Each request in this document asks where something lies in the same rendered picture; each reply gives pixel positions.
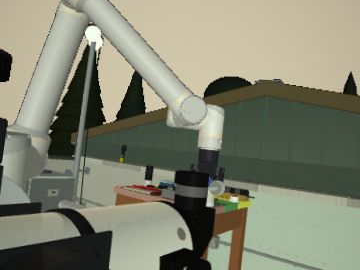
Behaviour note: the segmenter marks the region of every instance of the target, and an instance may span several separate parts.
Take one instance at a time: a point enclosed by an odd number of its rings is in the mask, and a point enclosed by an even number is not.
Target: conifer tree
[[[345,83],[343,94],[349,94],[349,95],[357,96],[356,84],[355,84],[355,80],[354,80],[354,77],[352,75],[352,72],[350,72],[350,74],[348,76],[348,80]]]
[[[142,77],[135,71],[115,121],[144,114],[145,109]]]
[[[49,155],[70,156],[74,155],[75,146],[71,144],[71,134],[78,132],[81,114],[81,105],[85,87],[86,68],[89,58],[90,46],[84,50],[83,56],[76,69],[74,77],[68,87],[68,91],[62,99],[62,105],[55,114],[57,119],[50,129],[51,145]],[[90,83],[89,101],[86,113],[85,129],[102,125],[105,116],[102,112],[101,89],[99,84],[96,55]]]

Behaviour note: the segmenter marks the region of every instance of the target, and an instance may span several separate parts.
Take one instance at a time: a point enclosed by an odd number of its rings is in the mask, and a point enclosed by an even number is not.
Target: wooden table
[[[148,203],[155,201],[168,201],[174,203],[174,200],[165,199],[160,196],[150,196],[146,194],[141,194],[129,190],[125,190],[122,187],[114,187],[114,192],[116,195],[115,205],[127,205],[127,204],[136,204],[136,203]],[[228,197],[230,193],[224,193],[221,196]],[[246,196],[239,196],[239,199],[242,201],[248,201],[249,198]],[[231,249],[230,249],[230,259],[229,259],[229,270],[241,270],[242,254],[244,249],[244,238],[245,238],[245,228],[246,228],[246,218],[247,218],[247,208],[242,208],[230,212],[224,213],[224,206],[215,206],[215,224],[213,237],[219,234],[233,230],[231,237]],[[204,252],[204,255],[201,259],[207,260],[209,247]]]

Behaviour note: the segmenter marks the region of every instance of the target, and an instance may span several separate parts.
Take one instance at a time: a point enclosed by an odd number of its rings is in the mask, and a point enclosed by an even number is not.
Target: metal box
[[[41,212],[58,209],[61,200],[72,201],[75,177],[55,171],[44,170],[40,175],[26,181],[25,193],[31,202],[41,202]]]

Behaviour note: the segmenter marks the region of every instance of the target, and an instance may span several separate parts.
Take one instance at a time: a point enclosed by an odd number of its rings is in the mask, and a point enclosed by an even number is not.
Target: metal pole
[[[96,45],[96,42],[91,42],[89,58],[88,58],[88,65],[86,68],[86,78],[85,78],[83,101],[82,101],[82,105],[81,105],[78,139],[76,141],[75,162],[74,162],[74,170],[73,170],[73,174],[75,177],[74,196],[73,196],[74,203],[76,203],[76,192],[77,192],[79,169],[80,169],[81,150],[82,150],[82,142],[84,140],[84,128],[85,128],[87,104],[88,104],[88,100],[89,100],[91,74],[92,74],[92,68],[93,68],[93,64],[94,64],[95,45]]]

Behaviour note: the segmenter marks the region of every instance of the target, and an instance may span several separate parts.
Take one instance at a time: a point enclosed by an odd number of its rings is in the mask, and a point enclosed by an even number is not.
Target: dark green tree
[[[75,146],[71,144],[70,140],[71,134],[79,130],[89,51],[90,47],[87,45],[68,87],[68,91],[62,99],[63,104],[55,114],[58,117],[50,127],[52,130],[50,133],[52,141],[48,151],[49,155],[70,157],[74,155]],[[85,129],[102,125],[106,121],[102,111],[103,107],[96,55],[94,55]]]
[[[209,84],[204,92],[204,98],[250,85],[252,84],[249,81],[240,77],[222,77]]]
[[[350,72],[350,74],[348,76],[348,80],[345,83],[343,94],[349,94],[349,95],[357,96],[356,84],[355,84],[355,80],[354,80],[354,77],[352,75],[352,72]]]
[[[135,71],[115,121],[144,114],[145,109],[142,77]]]

